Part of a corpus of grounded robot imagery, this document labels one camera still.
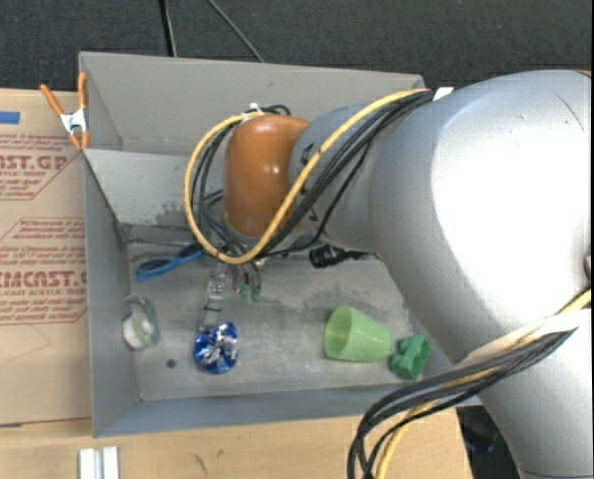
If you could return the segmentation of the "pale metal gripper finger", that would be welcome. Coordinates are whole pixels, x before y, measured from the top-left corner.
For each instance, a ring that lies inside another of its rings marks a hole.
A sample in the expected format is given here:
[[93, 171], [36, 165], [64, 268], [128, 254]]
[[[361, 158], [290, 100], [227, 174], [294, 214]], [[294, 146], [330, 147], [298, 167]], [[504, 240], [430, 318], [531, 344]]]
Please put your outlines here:
[[218, 262], [210, 271], [210, 277], [207, 283], [208, 301], [218, 301], [223, 298], [227, 275], [228, 266], [223, 262]]
[[209, 299], [202, 310], [202, 319], [198, 326], [199, 331], [210, 331], [220, 324], [223, 311], [223, 302], [220, 299]]

